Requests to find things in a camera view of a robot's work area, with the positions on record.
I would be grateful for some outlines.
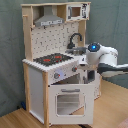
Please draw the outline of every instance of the oven window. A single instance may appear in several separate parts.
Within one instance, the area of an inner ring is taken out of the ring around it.
[[[72,17],[80,16],[81,7],[72,7]]]
[[[65,115],[72,115],[73,112],[78,110],[79,108],[84,106],[84,95],[82,94],[65,94],[65,95],[58,95],[56,97],[56,110],[57,115],[65,116]],[[84,115],[84,110],[82,109],[81,112],[73,115]]]

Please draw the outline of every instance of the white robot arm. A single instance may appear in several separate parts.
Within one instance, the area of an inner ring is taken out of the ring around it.
[[[128,64],[117,65],[117,56],[116,49],[92,43],[88,46],[86,56],[80,58],[79,65],[82,69],[84,67],[86,69],[90,65],[97,65],[97,72],[103,77],[128,73]]]

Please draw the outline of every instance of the dial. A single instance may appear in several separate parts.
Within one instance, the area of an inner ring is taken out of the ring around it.
[[[58,74],[58,73],[55,73],[55,74],[54,74],[54,78],[55,78],[55,79],[58,79],[59,77],[60,77],[60,74]]]
[[[72,68],[72,71],[73,71],[73,72],[76,72],[76,70],[77,70],[76,67],[73,67],[73,68]]]

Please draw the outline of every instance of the toy kitchen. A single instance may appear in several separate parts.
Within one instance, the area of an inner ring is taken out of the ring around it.
[[[93,123],[101,76],[78,65],[86,56],[90,4],[22,4],[26,108],[45,128]]]

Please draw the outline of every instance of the backsplash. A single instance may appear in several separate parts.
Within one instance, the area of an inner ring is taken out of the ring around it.
[[[79,22],[35,27],[32,30],[33,58],[60,52],[67,49],[70,37],[78,33]],[[73,43],[78,46],[78,36],[73,38]]]

